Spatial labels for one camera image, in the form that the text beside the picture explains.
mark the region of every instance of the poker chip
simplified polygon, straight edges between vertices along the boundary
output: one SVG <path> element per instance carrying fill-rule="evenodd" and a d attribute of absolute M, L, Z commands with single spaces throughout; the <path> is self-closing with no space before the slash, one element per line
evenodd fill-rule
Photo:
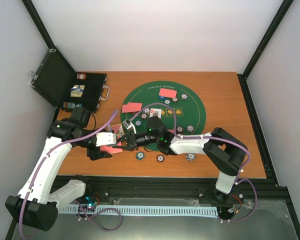
<path fill-rule="evenodd" d="M 189 162 L 191 162 L 191 161 L 193 161 L 193 160 L 196 159 L 196 155 L 195 155 L 194 153 L 187 153 L 187 154 L 185 155 L 185 158 L 186 158 Z"/>
<path fill-rule="evenodd" d="M 181 99 L 182 99 L 182 100 L 186 100 L 186 99 L 188 99 L 188 95 L 187 95 L 187 94 L 185 94 L 185 93 L 184 93 L 184 94 L 182 94 L 182 95 L 181 95 Z"/>
<path fill-rule="evenodd" d="M 158 155 L 158 156 L 156 156 L 156 160 L 157 160 L 158 162 L 162 163 L 162 162 L 165 160 L 165 156 L 163 156 L 163 155 Z"/>
<path fill-rule="evenodd" d="M 177 134 L 182 134 L 184 132 L 184 128 L 182 126 L 178 126 L 176 128 L 176 132 L 177 132 Z"/>
<path fill-rule="evenodd" d="M 135 155 L 135 158 L 136 158 L 137 160 L 142 160 L 142 159 L 144 159 L 145 156 L 146 156 L 146 155 L 145 155 L 145 153 L 144 153 L 143 151 L 138 151 L 138 152 L 136 153 L 136 155 Z"/>
<path fill-rule="evenodd" d="M 186 130 L 187 130 L 188 133 L 193 133 L 195 128 L 194 128 L 194 126 L 189 125 L 189 126 L 186 127 Z"/>
<path fill-rule="evenodd" d="M 76 75 L 76 78 L 77 78 L 77 79 L 80 79 L 80 80 L 85 80 L 86 77 L 87 77 L 87 75 L 84 74 L 84 73 L 78 73 L 78 74 Z"/>
<path fill-rule="evenodd" d="M 141 121 L 139 121 L 139 120 L 135 121 L 134 124 L 135 124 L 137 127 L 140 127 L 140 126 L 142 125 Z"/>
<path fill-rule="evenodd" d="M 143 110 L 143 113 L 145 113 L 146 115 L 149 115 L 150 114 L 150 109 L 146 108 L 145 110 Z"/>

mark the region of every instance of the blue poker chip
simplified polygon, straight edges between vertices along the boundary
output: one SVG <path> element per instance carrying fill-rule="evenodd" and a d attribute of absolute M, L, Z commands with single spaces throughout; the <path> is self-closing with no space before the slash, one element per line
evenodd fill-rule
<path fill-rule="evenodd" d="M 145 153 L 143 151 L 138 151 L 135 155 L 135 158 L 137 160 L 142 160 L 142 159 L 144 159 L 144 157 L 145 157 Z"/>
<path fill-rule="evenodd" d="M 142 125 L 140 120 L 135 121 L 134 124 L 135 124 L 136 127 L 140 127 Z"/>
<path fill-rule="evenodd" d="M 187 154 L 185 155 L 185 158 L 186 158 L 189 162 L 191 162 L 191 161 L 193 161 L 193 160 L 196 159 L 196 155 L 195 155 L 194 153 L 187 153 Z"/>

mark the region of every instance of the pink card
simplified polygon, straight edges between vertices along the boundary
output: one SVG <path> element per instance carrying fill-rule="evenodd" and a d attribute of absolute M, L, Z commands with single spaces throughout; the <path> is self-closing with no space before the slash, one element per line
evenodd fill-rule
<path fill-rule="evenodd" d="M 128 102 L 128 107 L 132 108 L 134 112 L 139 112 L 142 109 L 142 103 L 140 102 Z"/>
<path fill-rule="evenodd" d="M 139 112 L 142 108 L 142 103 L 128 102 L 128 104 L 122 105 L 122 113 L 134 113 Z"/>
<path fill-rule="evenodd" d="M 159 96 L 173 99 L 177 96 L 177 91 L 172 89 L 160 88 Z"/>
<path fill-rule="evenodd" d="M 103 145 L 103 146 L 100 146 L 100 151 L 107 152 L 109 154 L 117 154 L 117 153 L 121 153 L 122 149 Z"/>

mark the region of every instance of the gray floor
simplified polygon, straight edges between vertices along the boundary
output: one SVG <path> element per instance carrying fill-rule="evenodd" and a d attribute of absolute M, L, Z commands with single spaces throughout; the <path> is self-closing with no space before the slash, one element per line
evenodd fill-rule
<path fill-rule="evenodd" d="M 235 218 L 251 209 L 241 207 Z M 118 223 L 117 216 L 101 215 L 95 220 L 105 228 Z M 32 229 L 24 227 L 26 233 Z M 18 227 L 14 240 L 21 240 Z M 113 232 L 96 229 L 88 221 L 78 221 L 74 214 L 60 214 L 52 229 L 39 231 L 32 240 L 297 240 L 288 209 L 282 202 L 261 201 L 257 211 L 240 223 L 223 223 L 203 217 L 134 217 L 124 216 Z"/>

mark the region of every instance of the cable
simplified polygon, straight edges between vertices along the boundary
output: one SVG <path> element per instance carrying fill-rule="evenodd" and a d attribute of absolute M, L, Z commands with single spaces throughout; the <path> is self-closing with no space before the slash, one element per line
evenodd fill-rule
<path fill-rule="evenodd" d="M 238 208 L 238 210 L 239 210 L 239 209 L 241 208 L 241 205 L 242 205 L 242 202 L 241 202 L 240 198 L 238 198 L 238 197 L 235 196 L 235 195 L 231 195 L 231 197 L 233 197 L 234 199 L 236 199 L 237 202 L 239 203 L 239 208 Z"/>
<path fill-rule="evenodd" d="M 241 221 L 243 221 L 243 220 L 246 220 L 247 218 L 251 217 L 251 215 L 257 210 L 257 206 L 258 206 L 258 197 L 257 197 L 257 191 L 256 191 L 256 189 L 255 189 L 255 186 L 254 186 L 253 183 L 252 183 L 249 179 L 247 179 L 247 178 L 241 179 L 240 181 L 238 181 L 238 182 L 236 183 L 236 185 L 239 185 L 239 184 L 242 183 L 242 182 L 248 182 L 248 183 L 251 185 L 252 190 L 253 190 L 253 193 L 254 193 L 254 199 L 255 199 L 255 201 L 254 201 L 254 206 L 253 206 L 252 211 L 251 211 L 247 216 L 242 217 L 242 218 L 240 218 L 240 219 L 238 219 L 238 220 L 230 221 L 230 223 L 239 223 L 239 222 L 241 222 Z"/>
<path fill-rule="evenodd" d="M 146 149 L 145 147 L 143 147 L 143 149 L 144 149 L 146 152 L 148 152 L 148 153 L 152 153 L 152 152 L 155 151 L 157 148 L 155 148 L 155 149 L 153 149 L 153 150 L 151 150 L 151 151 L 149 151 L 149 150 Z"/>
<path fill-rule="evenodd" d="M 104 231 L 104 232 L 112 232 L 112 231 L 114 231 L 114 230 L 117 230 L 117 229 L 120 227 L 121 223 L 122 223 L 122 216 L 121 216 L 120 212 L 119 212 L 116 208 L 108 207 L 108 208 L 105 208 L 105 209 L 103 209 L 103 210 L 101 210 L 101 211 L 99 211 L 99 212 L 93 214 L 92 216 L 88 216 L 87 213 L 86 213 L 86 211 L 85 211 L 85 209 L 84 209 L 84 207 L 80 204 L 80 202 L 78 202 L 77 200 L 75 200 L 75 203 L 79 205 L 79 207 L 80 207 L 80 209 L 81 209 L 81 212 L 83 212 L 83 214 L 84 214 L 84 216 L 86 217 L 86 219 L 87 219 L 92 225 L 94 225 L 97 229 L 99 229 L 99 230 L 101 230 L 101 231 Z M 95 224 L 93 221 L 91 221 L 92 218 L 95 218 L 95 217 L 97 217 L 98 215 L 100 215 L 101 213 L 106 212 L 106 211 L 114 211 L 114 212 L 116 212 L 116 213 L 118 214 L 118 216 L 119 216 L 119 223 L 118 223 L 118 225 L 115 226 L 115 227 L 112 228 L 112 229 L 103 228 L 103 227 L 101 227 L 101 226 Z"/>
<path fill-rule="evenodd" d="M 91 131 L 94 131 L 94 130 L 96 130 L 96 127 L 97 127 L 97 119 L 96 119 L 96 116 L 93 113 L 91 113 L 91 115 L 92 115 L 92 117 L 94 119 L 94 127 L 93 127 L 93 129 Z"/>
<path fill-rule="evenodd" d="M 49 157 L 50 154 L 51 154 L 55 149 L 57 149 L 58 147 L 60 147 L 60 146 L 62 146 L 62 145 L 64 145 L 64 144 L 70 144 L 70 143 L 78 142 L 78 141 L 81 141 L 81 140 L 85 140 L 85 139 L 90 138 L 90 137 L 92 137 L 93 135 L 99 133 L 102 129 L 104 129 L 108 124 L 110 124 L 110 123 L 112 122 L 112 120 L 116 117 L 117 113 L 118 113 L 118 110 L 115 110 L 115 111 L 112 113 L 112 115 L 111 115 L 111 117 L 109 118 L 109 120 L 108 120 L 103 126 L 101 126 L 100 128 L 98 128 L 97 130 L 91 132 L 90 134 L 88 134 L 88 135 L 86 135 L 86 136 L 82 136 L 82 137 L 79 137 L 79 138 L 75 138 L 75 139 L 71 139 L 71 140 L 67 140 L 67 141 L 61 142 L 61 143 L 59 143 L 58 145 L 56 145 L 56 146 L 54 146 L 53 148 L 51 148 L 51 149 L 47 152 L 46 155 Z M 36 177 L 37 177 L 37 175 L 38 175 L 38 173 L 39 173 L 39 170 L 40 170 L 40 168 L 42 167 L 42 165 L 44 164 L 44 162 L 45 162 L 46 159 L 47 159 L 47 157 L 45 156 L 45 157 L 41 160 L 41 162 L 39 163 L 38 167 L 36 168 L 36 170 L 35 170 L 35 172 L 34 172 L 34 174 L 33 174 L 33 177 L 32 177 L 32 179 L 31 179 L 31 181 L 30 181 L 30 184 L 29 184 L 29 190 L 28 190 L 28 192 L 25 194 L 24 200 L 23 200 L 22 205 L 21 205 L 21 210 L 20 210 L 20 215 L 19 215 L 19 226 L 18 226 L 18 228 L 19 228 L 20 236 L 21 236 L 21 238 L 23 238 L 23 239 L 29 239 L 30 237 L 32 237 L 32 234 L 29 235 L 29 236 L 25 236 L 22 223 L 23 223 L 23 219 L 24 219 L 24 213 L 25 213 L 25 208 L 26 208 L 27 200 L 28 200 L 29 195 L 30 195 L 30 192 L 31 192 L 31 190 L 32 190 L 32 188 L 33 188 L 33 186 L 34 186 L 34 183 L 35 183 Z"/>
<path fill-rule="evenodd" d="M 197 136 L 179 136 L 177 135 L 177 116 L 176 116 L 176 113 L 175 111 L 169 106 L 169 105 L 166 105 L 166 104 L 163 104 L 163 103 L 160 103 L 160 102 L 157 102 L 157 103 L 151 103 L 151 104 L 148 104 L 147 106 L 143 107 L 140 111 L 138 111 L 133 117 L 131 117 L 129 119 L 130 122 L 132 122 L 143 110 L 149 108 L 150 106 L 153 106 L 153 105 L 161 105 L 161 106 L 164 106 L 166 108 L 168 108 L 170 111 L 172 111 L 173 113 L 173 120 L 174 120 L 174 124 L 173 124 L 173 130 L 174 130 L 174 136 L 178 139 L 211 139 L 211 140 L 217 140 L 217 141 L 221 141 L 221 142 L 224 142 L 224 143 L 227 143 L 227 144 L 231 144 L 241 150 L 243 150 L 246 154 L 247 154 L 247 159 L 246 161 L 241 165 L 240 169 L 239 169 L 239 172 L 237 174 L 237 176 L 235 177 L 235 180 L 234 182 L 236 182 L 239 178 L 239 175 L 241 173 L 241 170 L 242 168 L 250 162 L 250 159 L 251 159 L 251 154 L 250 152 L 248 151 L 248 149 L 246 149 L 245 147 L 241 146 L 240 144 L 234 142 L 234 141 L 230 141 L 230 140 L 227 140 L 227 139 L 224 139 L 224 138 L 221 138 L 221 137 L 216 137 L 216 136 L 203 136 L 201 135 L 200 137 L 197 137 Z"/>
<path fill-rule="evenodd" d="M 93 194 L 93 196 L 95 197 L 95 199 L 96 199 L 96 205 L 98 206 L 100 204 L 99 194 L 97 192 L 95 192 Z"/>

